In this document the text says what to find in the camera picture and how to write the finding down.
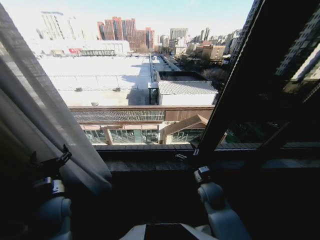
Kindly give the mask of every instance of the glass facade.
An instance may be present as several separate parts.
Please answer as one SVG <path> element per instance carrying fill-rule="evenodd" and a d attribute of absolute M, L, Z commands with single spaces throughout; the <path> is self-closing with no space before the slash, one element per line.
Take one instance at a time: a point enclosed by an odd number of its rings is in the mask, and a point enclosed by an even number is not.
<path fill-rule="evenodd" d="M 200 137 L 203 133 L 203 128 L 190 128 L 190 129 L 183 129 L 177 131 L 172 136 L 172 143 L 188 143 L 193 139 Z"/>
<path fill-rule="evenodd" d="M 158 143 L 156 129 L 109 130 L 113 144 L 152 144 Z"/>
<path fill-rule="evenodd" d="M 102 130 L 83 130 L 92 144 L 105 144 L 106 137 Z"/>

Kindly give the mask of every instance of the glass window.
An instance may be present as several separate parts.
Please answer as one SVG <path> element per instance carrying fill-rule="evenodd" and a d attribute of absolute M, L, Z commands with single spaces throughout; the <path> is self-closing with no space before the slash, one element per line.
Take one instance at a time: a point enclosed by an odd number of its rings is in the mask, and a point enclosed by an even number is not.
<path fill-rule="evenodd" d="M 152 144 L 158 143 L 158 130 L 134 129 L 134 130 L 109 130 L 113 144 Z"/>
<path fill-rule="evenodd" d="M 172 143 L 188 143 L 198 137 L 203 133 L 203 128 L 189 128 L 177 131 L 172 136 Z"/>
<path fill-rule="evenodd" d="M 105 144 L 106 138 L 102 130 L 83 130 L 92 144 Z"/>
<path fill-rule="evenodd" d="M 284 148 L 320 147 L 320 122 L 310 121 L 302 123 L 299 128 L 291 132 L 290 139 Z"/>
<path fill-rule="evenodd" d="M 258 148 L 281 126 L 277 122 L 232 123 L 217 148 Z"/>

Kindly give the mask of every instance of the rooftop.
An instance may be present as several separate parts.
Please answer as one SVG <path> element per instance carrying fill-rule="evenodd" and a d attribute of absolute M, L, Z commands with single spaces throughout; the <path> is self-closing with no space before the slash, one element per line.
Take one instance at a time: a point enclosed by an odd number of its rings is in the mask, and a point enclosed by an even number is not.
<path fill-rule="evenodd" d="M 44 57 L 39 62 L 67 106 L 149 105 L 148 57 Z"/>
<path fill-rule="evenodd" d="M 160 81 L 160 94 L 217 94 L 218 91 L 203 81 Z"/>

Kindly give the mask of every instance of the white building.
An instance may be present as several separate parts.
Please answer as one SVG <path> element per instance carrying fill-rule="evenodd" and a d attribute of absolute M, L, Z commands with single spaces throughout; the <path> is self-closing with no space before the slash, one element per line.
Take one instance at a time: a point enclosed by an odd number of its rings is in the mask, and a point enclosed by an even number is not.
<path fill-rule="evenodd" d="M 212 105 L 218 91 L 210 81 L 160 81 L 159 105 Z"/>
<path fill-rule="evenodd" d="M 65 55 L 73 55 L 81 50 L 108 50 L 115 55 L 126 56 L 130 52 L 128 41 L 117 40 L 91 40 L 91 41 L 75 41 L 75 40 L 34 40 L 28 41 L 29 48 L 37 55 L 50 54 L 52 51 L 63 51 Z"/>
<path fill-rule="evenodd" d="M 173 55 L 178 57 L 182 54 L 185 54 L 187 51 L 187 45 L 185 44 L 184 37 L 178 37 L 176 39 L 170 39 L 169 48 L 172 50 Z"/>
<path fill-rule="evenodd" d="M 188 28 L 171 28 L 170 39 L 176 39 L 183 37 L 186 40 L 188 35 Z"/>
<path fill-rule="evenodd" d="M 160 36 L 160 43 L 164 48 L 169 46 L 169 36 L 168 35 L 161 35 Z"/>
<path fill-rule="evenodd" d="M 71 40 L 72 31 L 68 19 L 58 11 L 42 11 L 41 17 L 45 25 L 45 36 L 50 40 Z"/>

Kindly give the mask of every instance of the low-rise building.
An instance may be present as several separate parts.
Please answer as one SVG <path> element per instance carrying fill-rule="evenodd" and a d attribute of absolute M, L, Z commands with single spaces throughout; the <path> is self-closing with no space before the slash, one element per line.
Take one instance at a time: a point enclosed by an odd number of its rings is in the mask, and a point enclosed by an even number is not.
<path fill-rule="evenodd" d="M 218 93 L 210 81 L 160 81 L 159 105 L 212 105 Z"/>
<path fill-rule="evenodd" d="M 210 60 L 219 60 L 222 58 L 226 46 L 203 46 L 202 58 Z"/>

